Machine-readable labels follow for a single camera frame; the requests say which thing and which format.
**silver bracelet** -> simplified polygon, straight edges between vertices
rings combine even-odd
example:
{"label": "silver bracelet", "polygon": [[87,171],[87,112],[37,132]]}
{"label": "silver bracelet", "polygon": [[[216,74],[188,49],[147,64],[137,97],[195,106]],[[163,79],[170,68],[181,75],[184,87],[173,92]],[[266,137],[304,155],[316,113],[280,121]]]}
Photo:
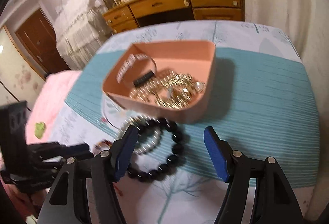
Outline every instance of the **silver bracelet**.
{"label": "silver bracelet", "polygon": [[[129,119],[125,120],[124,123],[119,127],[120,131],[117,135],[118,139],[121,139],[123,137],[124,133],[126,132],[127,128],[130,125],[136,125],[141,121],[147,121],[150,119],[153,118],[146,115],[140,115],[136,117],[130,117]],[[159,127],[156,127],[151,142],[147,143],[146,145],[142,145],[140,147],[137,146],[134,149],[134,153],[141,155],[153,150],[160,142],[161,133],[162,133],[161,129]]]}

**door frame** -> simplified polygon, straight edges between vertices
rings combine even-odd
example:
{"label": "door frame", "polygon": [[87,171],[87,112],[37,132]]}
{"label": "door frame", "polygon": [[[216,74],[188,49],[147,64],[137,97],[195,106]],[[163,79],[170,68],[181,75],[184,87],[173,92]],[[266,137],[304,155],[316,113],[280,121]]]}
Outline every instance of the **door frame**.
{"label": "door frame", "polygon": [[[36,13],[38,10],[40,10],[41,11],[41,13],[43,14],[43,16],[45,17],[45,19],[48,21],[48,23],[50,24],[50,26],[52,27],[52,28],[54,28],[53,26],[52,26],[52,24],[50,23],[50,21],[49,21],[49,19],[45,16],[45,14],[44,14],[44,12],[42,11],[42,9],[39,7],[36,11],[34,11],[30,16],[32,16],[34,13]],[[20,37],[20,35],[19,35],[19,33],[17,32],[17,30],[15,31],[15,34],[16,34],[16,36],[18,37],[18,39],[19,39],[19,41],[22,43],[22,45],[25,47],[25,49],[26,49],[26,51],[30,54],[30,56],[41,66],[41,68],[46,72],[46,73],[49,73],[49,70],[42,64],[42,62],[37,58],[37,56],[35,56],[33,53],[32,53],[32,51],[29,49],[29,47],[24,43],[24,41],[23,41],[23,39]]]}

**small box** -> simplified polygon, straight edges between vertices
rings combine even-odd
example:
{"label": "small box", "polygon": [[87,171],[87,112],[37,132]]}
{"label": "small box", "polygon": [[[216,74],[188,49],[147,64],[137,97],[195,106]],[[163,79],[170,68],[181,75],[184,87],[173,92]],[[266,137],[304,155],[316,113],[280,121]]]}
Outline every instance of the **small box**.
{"label": "small box", "polygon": [[[103,82],[103,92],[124,109],[134,110],[153,117],[164,117],[179,123],[192,123],[200,119],[208,105],[215,76],[216,46],[206,40],[181,40],[132,44],[120,57]],[[143,102],[129,97],[134,86],[132,81],[152,69],[150,60],[136,61],[124,75],[125,82],[117,82],[117,74],[130,54],[144,53],[157,65],[157,71],[173,70],[176,73],[190,74],[196,81],[206,84],[205,90],[198,94],[190,106],[180,110],[164,108],[153,102]]]}

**pink blanket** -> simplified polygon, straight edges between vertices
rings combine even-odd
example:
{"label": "pink blanket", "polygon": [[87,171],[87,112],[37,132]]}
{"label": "pink blanket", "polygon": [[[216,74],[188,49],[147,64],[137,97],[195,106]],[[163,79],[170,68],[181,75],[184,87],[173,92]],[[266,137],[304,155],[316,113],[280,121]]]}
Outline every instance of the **pink blanket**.
{"label": "pink blanket", "polygon": [[[63,71],[52,74],[47,78],[26,123],[25,136],[27,144],[47,142],[56,116],[80,73],[81,71]],[[46,130],[41,139],[34,135],[35,124],[38,122],[46,124]]]}
{"label": "pink blanket", "polygon": [[[80,71],[64,71],[47,78],[25,126],[27,144],[47,142],[56,116],[80,73]],[[41,139],[38,139],[34,135],[35,123],[38,122],[44,122],[46,124],[46,130]],[[26,194],[20,193],[14,185],[4,184],[1,178],[0,180],[7,195],[23,219],[25,220],[29,215],[37,217],[34,207],[42,206],[47,194],[46,191],[39,191],[29,198]]]}

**drawer handle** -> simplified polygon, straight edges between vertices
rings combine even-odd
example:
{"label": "drawer handle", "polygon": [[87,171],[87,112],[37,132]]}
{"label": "drawer handle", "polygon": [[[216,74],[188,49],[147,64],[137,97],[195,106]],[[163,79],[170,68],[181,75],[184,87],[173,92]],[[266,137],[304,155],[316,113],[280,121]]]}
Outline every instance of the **drawer handle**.
{"label": "drawer handle", "polygon": [[183,1],[184,1],[184,5],[185,6],[189,6],[190,5],[190,3],[187,0],[183,0]]}
{"label": "drawer handle", "polygon": [[152,4],[151,6],[160,6],[162,4],[163,4],[162,2],[156,2],[156,3]]}

